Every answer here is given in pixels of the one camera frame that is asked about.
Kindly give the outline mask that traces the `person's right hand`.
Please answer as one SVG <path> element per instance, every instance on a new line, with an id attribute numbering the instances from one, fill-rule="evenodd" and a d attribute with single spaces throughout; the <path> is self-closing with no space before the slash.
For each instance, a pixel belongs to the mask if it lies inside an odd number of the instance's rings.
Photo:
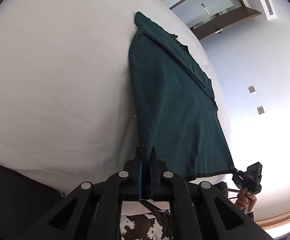
<path id="1" fill-rule="evenodd" d="M 240 210 L 246 209 L 248 213 L 252 213 L 257 203 L 257 198 L 254 193 L 246 189 L 240 189 L 237 194 L 237 199 L 234 203 Z"/>

